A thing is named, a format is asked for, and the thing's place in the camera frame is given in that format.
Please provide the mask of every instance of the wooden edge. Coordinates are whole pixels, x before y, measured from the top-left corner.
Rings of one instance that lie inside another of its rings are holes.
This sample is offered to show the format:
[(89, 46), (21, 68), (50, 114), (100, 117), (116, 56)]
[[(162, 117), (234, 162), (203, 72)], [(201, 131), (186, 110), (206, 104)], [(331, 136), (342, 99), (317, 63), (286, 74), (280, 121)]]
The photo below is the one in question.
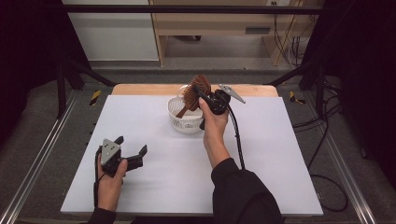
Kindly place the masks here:
[[(182, 84), (118, 84), (114, 87), (112, 95), (177, 95)], [(274, 86), (266, 85), (229, 85), (241, 96), (269, 96), (277, 97)], [(219, 89), (212, 85), (212, 91)]]

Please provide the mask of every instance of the hand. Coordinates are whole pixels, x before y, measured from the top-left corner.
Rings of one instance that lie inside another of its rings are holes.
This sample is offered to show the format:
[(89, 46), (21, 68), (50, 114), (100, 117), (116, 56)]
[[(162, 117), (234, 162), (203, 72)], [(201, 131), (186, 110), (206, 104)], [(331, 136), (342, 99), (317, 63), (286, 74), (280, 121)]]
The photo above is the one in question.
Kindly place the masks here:
[(122, 160), (119, 168), (113, 178), (106, 175), (100, 164), (102, 154), (98, 156), (98, 178), (99, 190), (98, 190), (98, 207), (107, 211), (116, 212), (117, 206), (119, 205), (119, 198), (121, 192), (122, 179), (125, 177), (126, 169), (128, 167), (128, 161)]
[(199, 98), (199, 106), (204, 113), (205, 119), (204, 146), (210, 163), (215, 168), (221, 161), (230, 158), (223, 139), (229, 112), (226, 111), (222, 115), (214, 115), (209, 105), (202, 98)]

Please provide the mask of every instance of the white wall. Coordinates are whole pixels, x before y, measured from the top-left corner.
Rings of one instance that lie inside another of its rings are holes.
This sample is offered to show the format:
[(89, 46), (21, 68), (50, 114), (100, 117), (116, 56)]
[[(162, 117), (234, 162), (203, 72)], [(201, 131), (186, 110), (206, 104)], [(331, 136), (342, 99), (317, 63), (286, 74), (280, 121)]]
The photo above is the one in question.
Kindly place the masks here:
[[(63, 0), (64, 4), (148, 5), (148, 0)], [(89, 61), (158, 61), (148, 13), (69, 13)]]

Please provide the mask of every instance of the gray floor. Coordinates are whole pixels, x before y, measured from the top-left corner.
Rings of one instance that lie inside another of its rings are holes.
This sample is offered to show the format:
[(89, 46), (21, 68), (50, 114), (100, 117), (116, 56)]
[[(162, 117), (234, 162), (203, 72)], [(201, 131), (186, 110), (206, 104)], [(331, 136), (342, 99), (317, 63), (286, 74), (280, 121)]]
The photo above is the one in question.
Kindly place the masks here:
[[(286, 74), (291, 68), (282, 64), (270, 65), (263, 43), (259, 38), (208, 37), (200, 42), (189, 36), (176, 36), (169, 40), (164, 67), (152, 63), (92, 63), (96, 71), (109, 79), (120, 83), (189, 83), (194, 75), (203, 74), (212, 83), (250, 83), (262, 84)], [(90, 132), (100, 116), (106, 95), (111, 88), (85, 77), (87, 84), (83, 91), (71, 91), (78, 94), (76, 105), (57, 137), (51, 153), (40, 170), (35, 184), (24, 199), (16, 223), (62, 223), (60, 220), (85, 220), (86, 217), (72, 217), (61, 214), (60, 208), (65, 191), (71, 184), (84, 154), (86, 143), (90, 141)], [(334, 85), (337, 79), (328, 77)], [(292, 124), (312, 119), (315, 115), (309, 104), (290, 101), (290, 91), (299, 100), (309, 100), (312, 92), (301, 92), (298, 88), (299, 78), (289, 80), (277, 87), (284, 98)], [(96, 105), (89, 105), (92, 94), (102, 90)], [(332, 94), (326, 91), (325, 98)], [(329, 102), (329, 107), (337, 101)], [(0, 151), (0, 211), (5, 211), (13, 196), (18, 191), (35, 156), (40, 152), (46, 137), (55, 123), (57, 114), (56, 83), (32, 90), (28, 106), (23, 111), (21, 120), (12, 136)], [(396, 193), (383, 176), (375, 161), (361, 157), (360, 145), (344, 115), (340, 113), (330, 117), (330, 134), (347, 166), (356, 180), (365, 201), (370, 207), (376, 223), (396, 223)], [(304, 132), (296, 132), (296, 137), (308, 163), (322, 136), (319, 127)], [(329, 145), (324, 144), (310, 169), (311, 174), (325, 175), (342, 185), (336, 166), (329, 154)], [(340, 208), (344, 204), (341, 191), (323, 179), (313, 178), (320, 201), (326, 206)], [(349, 200), (348, 208), (343, 212), (331, 212), (324, 209), (323, 217), (288, 217), (287, 223), (361, 223), (356, 204)], [(126, 220), (131, 217), (120, 217)]]

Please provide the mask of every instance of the person's left hand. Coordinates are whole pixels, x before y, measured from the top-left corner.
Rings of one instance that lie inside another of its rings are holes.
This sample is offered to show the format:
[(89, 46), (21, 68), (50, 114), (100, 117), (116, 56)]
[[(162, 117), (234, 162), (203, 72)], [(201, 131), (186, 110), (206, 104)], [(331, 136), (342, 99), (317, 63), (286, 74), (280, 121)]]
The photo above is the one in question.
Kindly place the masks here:
[(98, 156), (98, 178), (99, 190), (98, 190), (98, 207), (107, 211), (116, 212), (117, 206), (119, 205), (119, 198), (121, 192), (122, 179), (125, 177), (126, 169), (128, 167), (128, 161), (122, 160), (116, 174), (113, 178), (105, 174), (100, 164), (102, 154)]

